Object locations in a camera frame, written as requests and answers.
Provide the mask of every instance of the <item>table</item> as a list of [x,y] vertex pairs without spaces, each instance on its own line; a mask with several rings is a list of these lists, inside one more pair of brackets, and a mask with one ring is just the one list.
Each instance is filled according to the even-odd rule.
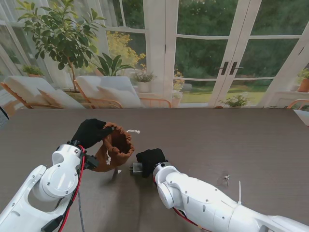
[[[136,152],[112,181],[85,171],[81,184],[88,232],[198,232],[161,203],[151,179],[129,174],[137,152],[160,147],[180,172],[212,185],[245,206],[309,225],[309,129],[287,109],[20,110],[0,130],[0,210],[26,176],[70,140],[87,118],[116,122],[132,134]],[[88,150],[95,154],[100,145]],[[64,232],[80,232],[77,203]]]

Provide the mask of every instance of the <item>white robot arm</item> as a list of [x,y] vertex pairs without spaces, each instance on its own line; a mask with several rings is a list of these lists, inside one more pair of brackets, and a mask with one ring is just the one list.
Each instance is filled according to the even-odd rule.
[[206,231],[309,232],[308,226],[292,219],[257,213],[215,186],[180,173],[168,162],[159,164],[153,175],[166,208],[181,211],[183,217]]
[[[48,232],[45,225],[61,217],[79,181],[77,169],[81,164],[81,149],[61,145],[52,154],[53,166],[40,165],[27,177],[18,192],[0,214],[0,232]],[[52,212],[43,212],[28,202],[29,193],[42,202],[62,199]]]

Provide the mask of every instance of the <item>french door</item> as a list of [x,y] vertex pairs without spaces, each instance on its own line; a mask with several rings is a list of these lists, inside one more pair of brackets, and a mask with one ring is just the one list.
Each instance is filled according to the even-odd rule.
[[246,94],[248,106],[262,107],[308,42],[308,7],[302,0],[167,1],[165,75],[185,81],[183,106],[215,107]]

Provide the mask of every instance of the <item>brown drawstring bag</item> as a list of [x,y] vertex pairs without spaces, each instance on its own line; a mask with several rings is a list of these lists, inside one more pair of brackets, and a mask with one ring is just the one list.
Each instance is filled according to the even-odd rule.
[[[103,139],[103,145],[96,153],[99,166],[93,171],[107,172],[124,164],[134,152],[134,146],[131,143],[131,135],[124,131],[115,123],[108,122],[104,126],[114,127],[113,132]],[[107,164],[109,156],[111,157],[110,164]]]

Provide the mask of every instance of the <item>white chair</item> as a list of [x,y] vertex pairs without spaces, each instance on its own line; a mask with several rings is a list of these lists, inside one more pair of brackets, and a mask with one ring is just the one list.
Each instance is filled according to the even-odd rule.
[[165,99],[139,98],[130,79],[126,76],[79,76],[75,84],[88,103],[93,108],[110,104],[115,108],[141,108],[142,101],[164,102],[171,108]]
[[309,103],[309,100],[307,100],[307,99],[295,100],[287,107],[287,109],[291,109],[293,105],[295,105],[295,104],[297,104],[299,102],[301,102],[302,104],[300,105],[300,107],[297,110],[294,110],[294,111],[299,116],[299,118],[303,121],[303,123],[306,126],[309,127],[309,112],[301,110],[304,107],[306,102]]
[[1,85],[28,109],[84,109],[72,97],[61,89],[55,90],[46,80],[40,77],[8,76]]

